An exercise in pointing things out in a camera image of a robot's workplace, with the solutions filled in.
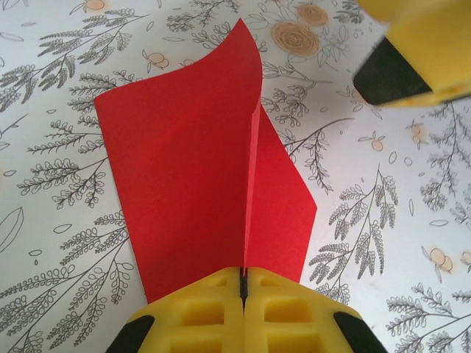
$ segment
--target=clamp jaw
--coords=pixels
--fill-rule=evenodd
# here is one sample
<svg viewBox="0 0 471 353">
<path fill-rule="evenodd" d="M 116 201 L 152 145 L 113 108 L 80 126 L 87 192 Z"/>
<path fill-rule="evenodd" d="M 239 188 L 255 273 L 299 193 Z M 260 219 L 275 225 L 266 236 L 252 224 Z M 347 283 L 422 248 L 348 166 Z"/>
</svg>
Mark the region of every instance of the clamp jaw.
<svg viewBox="0 0 471 353">
<path fill-rule="evenodd" d="M 107 353 L 387 353 L 360 315 L 262 268 L 226 268 L 134 314 Z"/>
</svg>

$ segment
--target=floral patterned surface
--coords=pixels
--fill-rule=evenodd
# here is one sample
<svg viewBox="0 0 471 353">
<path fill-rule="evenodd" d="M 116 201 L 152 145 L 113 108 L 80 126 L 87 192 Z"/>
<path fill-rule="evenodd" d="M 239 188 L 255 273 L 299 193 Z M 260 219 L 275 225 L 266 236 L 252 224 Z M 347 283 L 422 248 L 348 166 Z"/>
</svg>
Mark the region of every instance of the floral patterned surface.
<svg viewBox="0 0 471 353">
<path fill-rule="evenodd" d="M 0 352 L 103 352 L 145 305 L 93 98 L 190 65 L 239 18 L 319 205 L 302 284 L 390 352 L 471 352 L 471 101 L 367 104 L 351 79 L 384 28 L 354 0 L 0 6 Z"/>
</svg>

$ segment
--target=fern-like branch drawing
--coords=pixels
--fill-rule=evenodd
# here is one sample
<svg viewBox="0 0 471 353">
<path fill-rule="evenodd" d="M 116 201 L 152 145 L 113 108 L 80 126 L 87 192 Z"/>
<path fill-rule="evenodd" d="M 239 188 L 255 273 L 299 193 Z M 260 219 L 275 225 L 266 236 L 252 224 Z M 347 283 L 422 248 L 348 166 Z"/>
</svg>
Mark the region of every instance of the fern-like branch drawing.
<svg viewBox="0 0 471 353">
<path fill-rule="evenodd" d="M 468 190 L 463 192 L 464 205 L 456 202 L 450 212 L 455 216 L 455 222 L 465 225 L 471 231 L 471 184 L 468 184 Z"/>
<path fill-rule="evenodd" d="M 72 96 L 79 96 L 78 100 L 72 99 L 68 105 L 72 110 L 82 113 L 77 123 L 81 131 L 76 131 L 76 127 L 61 120 L 51 122 L 52 132 L 45 137 L 50 141 L 27 149 L 33 154 L 45 154 L 58 152 L 61 149 L 76 149 L 79 154 L 93 154 L 101 151 L 102 156 L 96 161 L 79 166 L 70 159 L 56 159 L 54 162 L 46 161 L 38 163 L 31 168 L 33 177 L 25 179 L 18 184 L 21 195 L 36 194 L 39 190 L 50 188 L 62 188 L 58 195 L 52 197 L 57 209 L 61 209 L 68 204 L 73 206 L 77 201 L 83 200 L 90 208 L 95 207 L 99 201 L 99 195 L 104 193 L 103 171 L 108 166 L 108 158 L 105 154 L 105 142 L 99 131 L 99 122 L 93 105 L 93 98 L 101 93 L 136 82 L 140 78 L 135 78 L 134 74 L 128 74 L 125 70 L 114 71 L 115 77 L 82 74 L 80 81 L 85 85 L 70 88 Z"/>
<path fill-rule="evenodd" d="M 125 26 L 145 18 L 134 13 L 134 9 L 108 10 L 83 20 L 81 29 L 53 33 L 41 38 L 39 47 L 54 59 L 40 67 L 22 65 L 5 72 L 0 78 L 0 113 L 21 98 L 24 104 L 37 88 L 48 90 L 61 88 L 74 77 L 76 64 L 103 63 L 116 50 L 123 51 L 131 35 L 123 33 Z M 87 48 L 76 58 L 75 52 Z"/>
<path fill-rule="evenodd" d="M 456 197 L 458 191 L 458 172 L 456 166 L 471 169 L 471 151 L 465 146 L 471 142 L 471 128 L 465 123 L 465 116 L 459 113 L 453 103 L 447 103 L 429 116 L 447 120 L 447 127 L 441 134 L 430 134 L 432 144 L 441 151 L 428 158 L 431 168 L 437 168 L 436 178 L 420 188 L 422 200 L 432 211 L 443 210 L 448 197 Z"/>
<path fill-rule="evenodd" d="M 198 7 L 194 13 L 183 13 L 171 15 L 167 18 L 167 27 L 173 32 L 187 32 L 193 29 L 193 22 L 197 21 L 200 26 L 206 26 L 216 16 L 216 11 L 225 5 L 232 12 L 237 13 L 240 4 L 236 0 L 191 0 L 192 7 Z"/>
<path fill-rule="evenodd" d="M 296 155 L 301 152 L 302 149 L 309 151 L 311 156 L 305 160 L 305 167 L 309 168 L 311 175 L 309 180 L 313 180 L 320 186 L 321 189 L 325 191 L 326 194 L 329 194 L 329 191 L 333 191 L 332 187 L 327 183 L 327 178 L 329 173 L 327 170 L 322 167 L 322 156 L 323 151 L 327 151 L 329 143 L 325 140 L 324 130 L 329 126 L 334 125 L 340 121 L 351 120 L 351 118 L 343 118 L 330 122 L 320 127 L 316 131 L 312 132 L 305 138 L 297 139 L 294 133 L 290 129 L 285 129 L 284 131 L 277 131 L 278 136 L 283 142 L 286 152 L 288 152 L 289 157 L 295 163 L 297 161 Z"/>
<path fill-rule="evenodd" d="M 412 292 L 419 298 L 396 296 L 387 300 L 389 311 L 398 316 L 386 328 L 393 337 L 403 336 L 394 352 L 421 353 L 427 346 L 429 352 L 445 353 L 452 352 L 459 345 L 463 353 L 468 353 L 471 349 L 471 313 L 461 316 L 453 314 L 450 302 L 443 300 L 442 293 L 434 293 L 432 288 L 425 290 L 422 283 L 412 287 Z M 458 292 L 452 297 L 457 301 L 470 301 L 469 293 Z M 440 324 L 431 327 L 429 318 L 438 318 L 439 321 L 434 323 Z M 450 335 L 450 329 L 454 327 L 458 327 L 458 333 Z"/>
<path fill-rule="evenodd" d="M 396 186 L 391 176 L 384 176 L 378 170 L 375 184 L 368 190 L 356 184 L 341 193 L 344 202 L 330 216 L 329 225 L 335 224 L 334 238 L 339 243 L 322 246 L 319 254 L 309 261 L 313 272 L 309 280 L 321 284 L 316 290 L 344 304 L 350 300 L 347 283 L 342 283 L 342 275 L 352 260 L 358 265 L 360 279 L 368 270 L 373 276 L 376 269 L 380 274 L 385 268 L 382 231 L 388 225 L 394 228 L 396 221 L 395 206 L 398 205 Z M 347 241 L 352 229 L 357 237 L 354 242 Z"/>
<path fill-rule="evenodd" d="M 10 144 L 6 141 L 2 141 L 2 138 L 5 136 L 5 134 L 8 132 L 10 129 L 16 129 L 18 128 L 18 123 L 22 121 L 24 118 L 26 118 L 28 114 L 25 114 L 21 116 L 20 118 L 16 119 L 13 123 L 5 127 L 4 129 L 0 128 L 0 151 L 3 151 L 4 149 L 10 147 Z"/>
<path fill-rule="evenodd" d="M 107 303 L 118 304 L 122 300 L 134 269 L 132 264 L 118 261 L 121 248 L 128 240 L 123 213 L 120 211 L 100 217 L 95 225 L 113 225 L 115 228 L 101 234 L 96 227 L 77 233 L 60 247 L 69 250 L 61 262 L 62 267 L 26 279 L 0 292 L 0 299 L 16 296 L 0 307 L 0 332 L 6 330 L 8 336 L 23 333 L 8 352 L 42 353 L 45 341 L 49 342 L 49 349 L 54 349 L 70 338 L 74 338 L 74 345 L 78 346 L 92 333 Z M 105 244 L 108 244 L 105 250 L 100 249 Z M 88 251 L 98 254 L 98 259 L 84 271 L 77 272 L 71 262 Z M 31 297 L 28 292 L 34 288 L 44 289 L 42 293 Z M 104 288 L 111 289 L 110 298 L 102 294 Z M 50 329 L 45 338 L 41 331 L 33 333 L 50 309 L 63 301 L 71 291 L 75 294 L 69 305 L 69 313 Z"/>
<path fill-rule="evenodd" d="M 114 71 L 113 75 L 115 77 L 96 74 L 81 74 L 79 80 L 84 82 L 85 85 L 69 88 L 71 95 L 76 96 L 77 99 L 72 99 L 67 103 L 67 105 L 71 107 L 72 110 L 76 110 L 81 112 L 83 115 L 87 115 L 95 110 L 93 100 L 99 94 L 142 79 L 140 77 L 135 77 L 134 74 L 128 74 L 126 70 Z M 81 119 L 82 123 L 85 124 L 85 117 L 82 117 Z"/>
<path fill-rule="evenodd" d="M 193 37 L 193 42 L 202 44 L 203 48 L 214 50 L 224 41 L 224 39 L 226 39 L 231 30 L 232 28 L 229 22 L 226 21 L 221 26 L 215 25 L 213 28 L 213 34 L 209 34 L 203 29 L 198 33 L 191 33 L 191 37 Z M 259 52 L 264 53 L 268 51 L 265 40 L 259 43 L 257 35 L 252 36 L 254 41 L 257 43 Z"/>
<path fill-rule="evenodd" d="M 304 82 L 303 85 L 296 84 L 289 86 L 288 92 L 275 88 L 272 98 L 262 97 L 262 105 L 267 113 L 280 112 L 283 107 L 283 114 L 275 117 L 280 124 L 289 123 L 290 127 L 300 126 L 300 118 L 309 112 L 303 101 L 308 97 L 308 91 L 316 87 L 319 83 L 332 83 L 331 81 L 320 81 L 309 79 L 301 71 L 297 70 L 291 63 L 285 66 L 275 66 L 267 61 L 263 62 L 263 78 L 275 79 L 278 77 L 288 77 L 298 82 Z"/>
<path fill-rule="evenodd" d="M 341 24 L 360 24 L 365 19 L 364 11 L 358 5 L 356 0 L 343 0 L 341 5 L 342 10 L 338 10 L 333 16 Z"/>
</svg>

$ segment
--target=yellow clamp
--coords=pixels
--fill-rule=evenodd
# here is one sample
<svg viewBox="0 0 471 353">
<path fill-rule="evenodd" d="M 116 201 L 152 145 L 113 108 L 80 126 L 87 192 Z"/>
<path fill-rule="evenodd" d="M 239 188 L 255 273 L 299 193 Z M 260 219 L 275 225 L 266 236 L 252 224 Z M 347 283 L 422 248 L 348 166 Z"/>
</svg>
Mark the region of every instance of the yellow clamp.
<svg viewBox="0 0 471 353">
<path fill-rule="evenodd" d="M 360 315 L 262 268 L 226 268 L 134 314 L 107 353 L 386 353 Z"/>
<path fill-rule="evenodd" d="M 432 106 L 471 95 L 470 0 L 358 0 L 389 25 L 354 77 L 366 102 Z"/>
</svg>

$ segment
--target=folded red paper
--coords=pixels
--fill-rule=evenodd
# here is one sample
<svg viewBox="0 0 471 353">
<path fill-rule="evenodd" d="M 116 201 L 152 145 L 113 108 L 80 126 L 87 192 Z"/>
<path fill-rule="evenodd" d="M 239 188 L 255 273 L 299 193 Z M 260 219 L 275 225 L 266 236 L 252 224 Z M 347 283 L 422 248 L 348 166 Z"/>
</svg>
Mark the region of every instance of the folded red paper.
<svg viewBox="0 0 471 353">
<path fill-rule="evenodd" d="M 229 266 L 299 281 L 316 205 L 261 107 L 239 21 L 200 61 L 95 105 L 147 300 Z"/>
</svg>

